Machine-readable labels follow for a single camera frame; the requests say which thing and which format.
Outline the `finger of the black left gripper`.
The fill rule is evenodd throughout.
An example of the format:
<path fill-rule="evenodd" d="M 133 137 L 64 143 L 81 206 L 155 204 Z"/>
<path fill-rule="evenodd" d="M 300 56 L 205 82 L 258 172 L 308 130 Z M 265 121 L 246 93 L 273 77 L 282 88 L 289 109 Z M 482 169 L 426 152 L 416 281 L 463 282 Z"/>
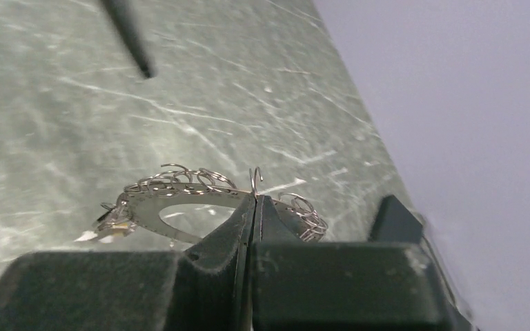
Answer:
<path fill-rule="evenodd" d="M 145 79 L 155 76 L 152 59 L 144 45 L 135 11 L 127 0 L 101 0 L 121 42 Z"/>

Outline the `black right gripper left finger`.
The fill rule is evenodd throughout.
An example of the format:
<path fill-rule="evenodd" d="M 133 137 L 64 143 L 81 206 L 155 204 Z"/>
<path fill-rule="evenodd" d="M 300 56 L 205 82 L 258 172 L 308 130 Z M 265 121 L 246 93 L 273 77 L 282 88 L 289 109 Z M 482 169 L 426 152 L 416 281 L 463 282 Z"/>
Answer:
<path fill-rule="evenodd" d="M 249 330 L 246 197 L 189 249 L 32 252 L 0 277 L 0 330 Z"/>

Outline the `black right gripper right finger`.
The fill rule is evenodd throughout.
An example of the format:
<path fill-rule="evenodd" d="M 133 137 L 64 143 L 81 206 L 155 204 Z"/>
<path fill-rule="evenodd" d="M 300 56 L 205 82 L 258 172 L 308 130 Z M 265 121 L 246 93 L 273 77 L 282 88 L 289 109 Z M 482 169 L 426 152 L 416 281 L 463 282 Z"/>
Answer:
<path fill-rule="evenodd" d="M 263 241 L 255 330 L 472 330 L 426 242 Z"/>

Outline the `round metal key organizer disc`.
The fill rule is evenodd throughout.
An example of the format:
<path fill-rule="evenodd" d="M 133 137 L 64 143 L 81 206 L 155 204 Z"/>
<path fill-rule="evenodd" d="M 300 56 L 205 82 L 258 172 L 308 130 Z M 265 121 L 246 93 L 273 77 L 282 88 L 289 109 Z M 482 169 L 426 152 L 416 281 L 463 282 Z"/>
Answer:
<path fill-rule="evenodd" d="M 137 229 L 194 244 L 199 243 L 202 236 L 170 224 L 162 214 L 164 210 L 180 205 L 234 210 L 243 199 L 256 200 L 263 195 L 257 189 L 264 179 L 260 167 L 248 171 L 249 190 L 239 189 L 232 179 L 207 168 L 194 170 L 177 163 L 165 163 L 162 167 L 163 171 L 126 185 L 115 202 L 102 203 L 105 212 L 93 225 L 132 222 Z M 328 223 L 304 197 L 281 192 L 272 203 L 284 226 L 301 241 L 320 241 L 325 236 Z"/>

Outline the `yellow key tag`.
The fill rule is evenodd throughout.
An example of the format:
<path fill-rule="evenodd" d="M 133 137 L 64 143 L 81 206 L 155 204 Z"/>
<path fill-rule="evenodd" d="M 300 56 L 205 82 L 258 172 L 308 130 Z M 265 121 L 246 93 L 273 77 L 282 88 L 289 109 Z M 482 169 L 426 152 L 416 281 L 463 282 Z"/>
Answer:
<path fill-rule="evenodd" d="M 108 225 L 106 223 L 96 223 L 91 230 L 82 232 L 81 236 L 76 238 L 74 242 L 98 242 L 98 243 L 112 243 L 116 238 L 127 237 L 137 229 L 137 226 L 132 222 L 123 222 L 118 224 Z"/>

